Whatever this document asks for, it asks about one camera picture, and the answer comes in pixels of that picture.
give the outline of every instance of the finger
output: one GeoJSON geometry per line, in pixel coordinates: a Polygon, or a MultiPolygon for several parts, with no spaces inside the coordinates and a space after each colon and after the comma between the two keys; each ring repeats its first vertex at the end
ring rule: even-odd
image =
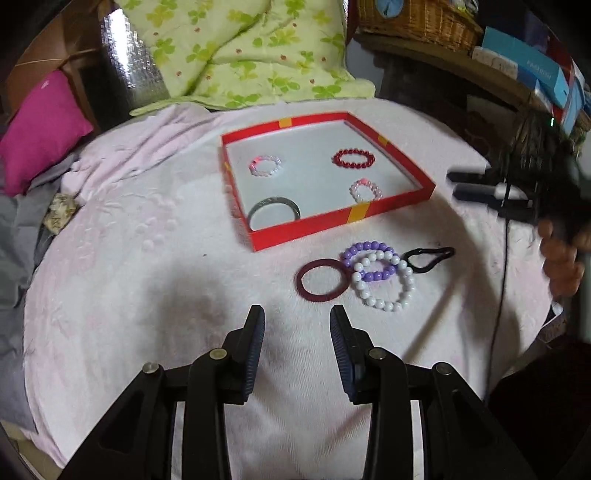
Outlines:
{"type": "Polygon", "coordinates": [[[577,293],[580,283],[580,278],[550,280],[550,293],[555,299],[558,297],[572,297],[577,293]]]}
{"type": "Polygon", "coordinates": [[[577,255],[577,249],[557,238],[544,238],[540,244],[540,253],[551,262],[573,262],[577,255]]]}
{"type": "Polygon", "coordinates": [[[542,238],[550,238],[554,231],[554,225],[550,220],[540,220],[538,223],[538,235],[542,238]]]}
{"type": "Polygon", "coordinates": [[[579,232],[573,238],[573,245],[581,252],[591,252],[591,232],[579,232]]]}
{"type": "Polygon", "coordinates": [[[544,262],[544,273],[552,280],[566,280],[568,278],[583,278],[583,264],[570,262],[544,262]]]}

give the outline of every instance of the metal bolt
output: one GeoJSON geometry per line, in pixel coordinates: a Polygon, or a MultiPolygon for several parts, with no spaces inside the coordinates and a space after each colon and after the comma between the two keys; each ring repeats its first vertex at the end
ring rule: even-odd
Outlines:
{"type": "Polygon", "coordinates": [[[211,352],[209,352],[209,357],[213,358],[214,360],[221,360],[222,358],[226,358],[226,352],[223,348],[214,348],[211,352]]]}
{"type": "Polygon", "coordinates": [[[157,372],[159,368],[160,365],[158,365],[156,362],[146,362],[142,367],[142,372],[149,375],[157,372]]]}
{"type": "Polygon", "coordinates": [[[376,347],[369,351],[369,356],[374,360],[383,360],[388,355],[388,352],[383,348],[376,347]]]}
{"type": "Polygon", "coordinates": [[[435,369],[442,375],[449,375],[453,372],[453,367],[445,362],[439,362],[435,365],[435,369]]]}

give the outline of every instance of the gray cloth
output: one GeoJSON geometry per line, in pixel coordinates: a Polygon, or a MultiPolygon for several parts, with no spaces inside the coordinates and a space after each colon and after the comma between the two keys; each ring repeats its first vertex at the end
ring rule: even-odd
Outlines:
{"type": "MultiPolygon", "coordinates": [[[[37,429],[22,367],[25,293],[52,239],[43,217],[60,187],[60,177],[76,160],[72,153],[41,173],[25,195],[0,193],[0,419],[32,432],[37,429]]],[[[4,172],[0,179],[3,183],[4,172]]]]}

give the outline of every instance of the red beaded bracelet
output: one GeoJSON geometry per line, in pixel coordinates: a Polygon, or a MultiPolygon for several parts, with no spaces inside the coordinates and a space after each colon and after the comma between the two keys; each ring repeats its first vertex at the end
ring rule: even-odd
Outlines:
{"type": "Polygon", "coordinates": [[[339,150],[333,156],[333,163],[339,167],[344,167],[344,168],[367,168],[367,167],[371,167],[371,165],[373,165],[374,162],[375,162],[375,157],[373,154],[371,154],[367,150],[360,150],[358,148],[347,148],[346,150],[339,150]],[[346,161],[341,160],[343,155],[350,155],[350,154],[362,155],[365,158],[367,158],[367,160],[363,163],[346,162],[346,161]]]}

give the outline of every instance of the pink pillow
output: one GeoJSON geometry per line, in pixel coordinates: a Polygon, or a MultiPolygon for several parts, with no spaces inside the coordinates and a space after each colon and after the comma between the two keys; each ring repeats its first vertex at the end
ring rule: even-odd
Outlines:
{"type": "Polygon", "coordinates": [[[92,132],[59,70],[35,85],[0,140],[7,195],[25,193],[31,180],[61,161],[92,132]]]}

